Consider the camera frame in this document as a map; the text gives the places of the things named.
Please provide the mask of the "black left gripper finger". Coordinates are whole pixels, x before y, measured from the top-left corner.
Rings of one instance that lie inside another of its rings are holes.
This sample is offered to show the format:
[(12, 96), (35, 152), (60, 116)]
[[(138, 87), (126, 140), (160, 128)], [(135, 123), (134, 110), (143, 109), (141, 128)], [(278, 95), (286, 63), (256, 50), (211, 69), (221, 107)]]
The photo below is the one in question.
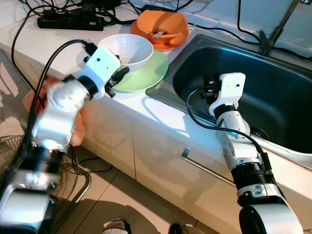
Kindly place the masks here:
[(116, 73), (112, 76), (112, 83), (118, 84), (121, 80), (123, 80), (124, 76), (129, 73), (129, 71), (129, 67), (125, 67), (120, 71), (116, 71)]

